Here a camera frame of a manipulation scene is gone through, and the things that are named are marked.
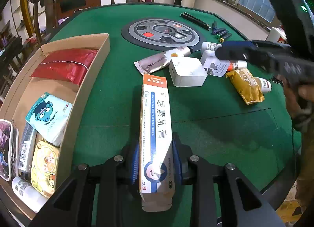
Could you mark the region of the person's right hand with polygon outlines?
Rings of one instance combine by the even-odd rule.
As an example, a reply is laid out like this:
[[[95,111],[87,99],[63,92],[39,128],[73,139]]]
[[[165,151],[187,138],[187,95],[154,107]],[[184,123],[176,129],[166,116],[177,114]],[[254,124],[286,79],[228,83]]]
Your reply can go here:
[[[293,128],[305,132],[313,121],[313,83],[292,85],[283,78],[283,90]]]

